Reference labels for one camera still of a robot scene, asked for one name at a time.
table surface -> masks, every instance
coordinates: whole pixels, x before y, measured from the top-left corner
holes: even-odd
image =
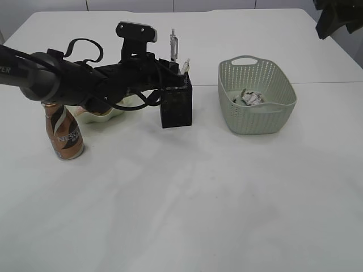
[[[252,55],[275,61],[292,83],[363,82],[363,70],[332,39],[320,40],[316,22],[303,10],[218,10],[190,13],[127,11],[40,12],[32,15],[6,45],[32,53],[47,48],[65,51],[70,40],[85,37],[101,43],[101,65],[119,61],[123,39],[119,21],[149,24],[158,42],[157,57],[169,59],[171,28],[180,39],[179,62],[191,58],[195,86],[217,84],[218,64]],[[94,45],[77,44],[70,60],[98,56]]]
[[[1,86],[0,270],[362,271],[363,83],[294,88],[277,134],[231,133],[195,87],[192,126],[81,124],[60,161],[42,106]]]

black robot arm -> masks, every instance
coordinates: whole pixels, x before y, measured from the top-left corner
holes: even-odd
[[[73,40],[65,54],[48,49],[47,53],[28,55],[1,45],[0,84],[19,86],[31,100],[80,105],[97,114],[103,114],[111,107],[135,111],[148,105],[161,105],[164,109],[162,120],[164,113],[169,115],[169,121],[170,115],[174,115],[175,121],[171,125],[163,124],[163,127],[190,125],[192,86],[188,74],[180,74],[176,62],[155,59],[154,54],[146,51],[148,42],[157,41],[156,30],[148,25],[121,22],[116,33],[124,38],[121,61],[95,68],[87,63],[101,61],[103,50],[89,39]],[[78,40],[95,44],[100,51],[99,57],[75,63],[65,60]],[[142,93],[146,90],[153,90],[149,97]],[[136,107],[117,104],[130,95],[139,96],[143,104]]]

basket handle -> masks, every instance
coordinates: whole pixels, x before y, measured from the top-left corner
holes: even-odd
[[[273,104],[261,104],[260,106],[255,106],[250,109],[250,111],[254,114],[271,114],[271,113],[280,113],[284,110],[279,105],[273,105]]]
[[[257,63],[255,63],[255,64],[233,64],[232,63],[233,61],[242,60],[242,59],[252,59],[252,60],[257,61],[257,63],[262,61],[262,59],[260,59],[260,58],[256,58],[254,56],[249,56],[249,55],[244,55],[244,56],[231,58],[231,59],[227,60],[226,62],[229,63],[230,65],[234,65],[234,66],[247,66],[247,65],[256,65],[257,64]]]

light green basket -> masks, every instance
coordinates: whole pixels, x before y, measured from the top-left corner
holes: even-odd
[[[241,58],[257,63],[232,64]],[[233,98],[245,88],[262,93],[265,103],[255,106],[233,103]],[[220,63],[218,93],[227,125],[237,134],[278,132],[290,117],[297,99],[288,78],[274,62],[253,56],[240,56]]]

black cable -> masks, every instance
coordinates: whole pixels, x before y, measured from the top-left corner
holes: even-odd
[[[9,51],[10,53],[12,53],[13,55],[15,55],[16,57],[20,57],[20,58],[24,58],[25,60],[29,60],[32,61],[36,64],[39,64],[41,66],[43,66],[44,68],[47,68],[50,72],[56,74],[56,75],[62,75],[62,71],[59,70],[58,68],[56,68],[55,66],[47,63],[46,61],[43,61],[35,56],[29,55],[27,53],[15,50],[13,48],[9,48],[5,45],[0,45],[0,47],[2,47],[3,49]]]
[[[120,105],[117,105],[117,104],[114,104],[112,102],[109,102],[108,100],[104,99],[104,98],[101,98],[101,97],[98,97],[96,96],[94,93],[91,93],[91,95],[96,98],[97,100],[109,105],[110,107],[113,107],[115,109],[119,109],[121,111],[125,111],[125,112],[132,112],[132,111],[138,111],[140,109],[144,109],[147,107],[147,104],[142,104],[142,105],[139,105],[139,106],[136,106],[136,107],[124,107],[124,106],[120,106]]]
[[[67,52],[64,54],[64,57],[65,58],[69,57],[72,54],[73,48],[74,48],[74,44],[77,41],[88,41],[88,42],[96,45],[97,48],[98,48],[98,50],[99,50],[99,52],[100,52],[98,58],[95,61],[93,59],[85,59],[85,60],[83,60],[83,63],[87,63],[88,61],[97,63],[97,62],[100,62],[103,59],[103,48],[102,48],[102,46],[98,42],[96,42],[94,40],[86,39],[86,38],[78,38],[78,39],[71,40],[71,42],[68,45]]]

